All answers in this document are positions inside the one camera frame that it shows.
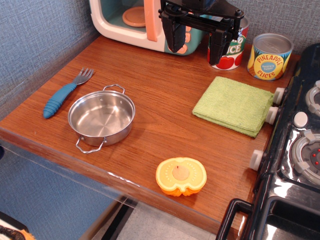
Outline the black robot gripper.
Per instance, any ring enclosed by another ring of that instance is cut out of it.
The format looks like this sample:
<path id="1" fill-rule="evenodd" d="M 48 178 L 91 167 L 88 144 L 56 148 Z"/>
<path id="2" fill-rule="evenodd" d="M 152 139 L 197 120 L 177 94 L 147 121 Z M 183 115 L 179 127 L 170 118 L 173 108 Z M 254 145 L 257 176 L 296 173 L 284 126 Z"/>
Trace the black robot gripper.
<path id="1" fill-rule="evenodd" d="M 217 65 L 227 54 L 244 16 L 244 11 L 226 0 L 162 0 L 159 10 L 167 46 L 173 53 L 185 44 L 186 27 L 210 33 L 210 65 Z"/>

